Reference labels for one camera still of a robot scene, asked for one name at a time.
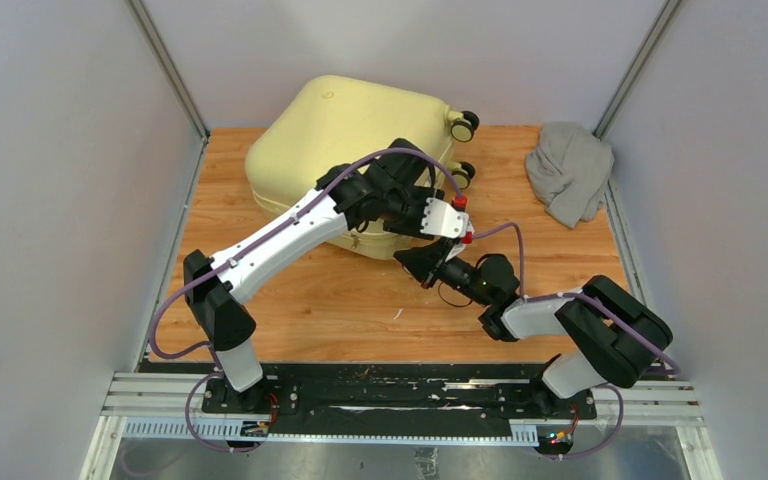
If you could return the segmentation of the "cream suitcase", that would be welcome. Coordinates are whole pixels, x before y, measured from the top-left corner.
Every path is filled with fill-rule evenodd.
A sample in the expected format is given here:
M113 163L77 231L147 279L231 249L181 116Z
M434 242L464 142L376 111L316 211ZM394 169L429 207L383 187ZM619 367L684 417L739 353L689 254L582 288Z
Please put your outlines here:
M444 101L395 87L325 75L305 84L252 145L245 173L256 203L276 219L330 168L353 163L404 139L439 163L418 185L439 189L443 201L465 210L473 169L454 160L459 142L472 140L479 121ZM381 220L330 243L374 259L388 259L412 238L385 232Z

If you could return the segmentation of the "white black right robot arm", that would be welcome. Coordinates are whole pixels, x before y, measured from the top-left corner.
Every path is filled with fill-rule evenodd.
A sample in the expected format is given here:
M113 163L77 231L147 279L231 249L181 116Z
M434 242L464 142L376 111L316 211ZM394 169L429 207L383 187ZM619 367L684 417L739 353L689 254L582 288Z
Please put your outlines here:
M574 291L527 297L505 255L485 254L471 264L458 248L439 240L393 257L422 287L442 283L482 306L479 322L494 340L567 335L575 345L547 361L521 393L506 394L512 406L552 418L594 387L634 386L655 361L678 367L666 353L673 341L666 322L611 278L596 275Z

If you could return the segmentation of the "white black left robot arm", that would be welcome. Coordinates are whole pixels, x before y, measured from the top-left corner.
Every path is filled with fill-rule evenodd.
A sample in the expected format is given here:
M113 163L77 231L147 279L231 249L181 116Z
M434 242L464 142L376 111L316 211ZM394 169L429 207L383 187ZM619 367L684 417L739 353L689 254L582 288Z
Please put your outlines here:
M439 168L435 159L398 139L384 150L330 168L296 204L249 237L211 255L195 250L185 257L184 301L206 334L229 387L228 400L239 411L258 411L267 390L247 302L304 254L374 221L424 237L427 202L443 194L417 182Z

